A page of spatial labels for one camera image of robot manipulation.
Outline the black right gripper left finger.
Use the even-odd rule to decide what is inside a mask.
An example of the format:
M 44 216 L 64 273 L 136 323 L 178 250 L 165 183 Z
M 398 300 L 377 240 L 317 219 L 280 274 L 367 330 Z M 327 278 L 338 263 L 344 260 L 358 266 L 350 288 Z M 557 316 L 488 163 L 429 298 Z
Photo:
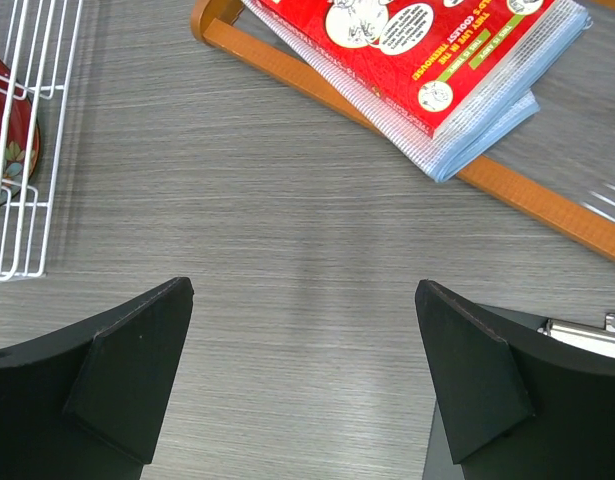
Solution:
M 0 349 L 0 479 L 138 479 L 153 460 L 193 307 L 173 278 Z

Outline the red floral plate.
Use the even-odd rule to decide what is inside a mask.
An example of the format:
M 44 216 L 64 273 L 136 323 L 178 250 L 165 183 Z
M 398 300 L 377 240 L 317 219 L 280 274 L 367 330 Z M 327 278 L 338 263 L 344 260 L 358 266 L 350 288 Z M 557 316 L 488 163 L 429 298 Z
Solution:
M 9 86 L 9 67 L 0 59 L 0 136 Z M 32 101 L 20 85 L 14 90 L 9 116 L 7 144 L 4 148 L 4 166 L 0 204 L 15 197 L 21 189 L 24 165 L 27 160 L 28 131 L 31 125 Z

